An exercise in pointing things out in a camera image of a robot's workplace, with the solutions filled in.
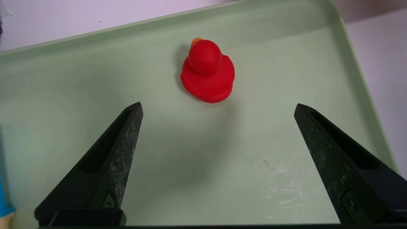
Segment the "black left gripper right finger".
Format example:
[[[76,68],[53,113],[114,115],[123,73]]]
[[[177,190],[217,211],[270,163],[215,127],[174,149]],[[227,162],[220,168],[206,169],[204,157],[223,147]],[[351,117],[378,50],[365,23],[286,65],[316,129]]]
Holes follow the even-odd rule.
[[[340,222],[406,226],[407,182],[317,110],[294,118]]]

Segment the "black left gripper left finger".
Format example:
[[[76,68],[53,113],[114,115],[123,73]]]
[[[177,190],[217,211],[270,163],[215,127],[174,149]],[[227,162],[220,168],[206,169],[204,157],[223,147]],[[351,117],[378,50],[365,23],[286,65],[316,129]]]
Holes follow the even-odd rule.
[[[123,226],[121,210],[143,119],[125,108],[35,209],[39,226]]]

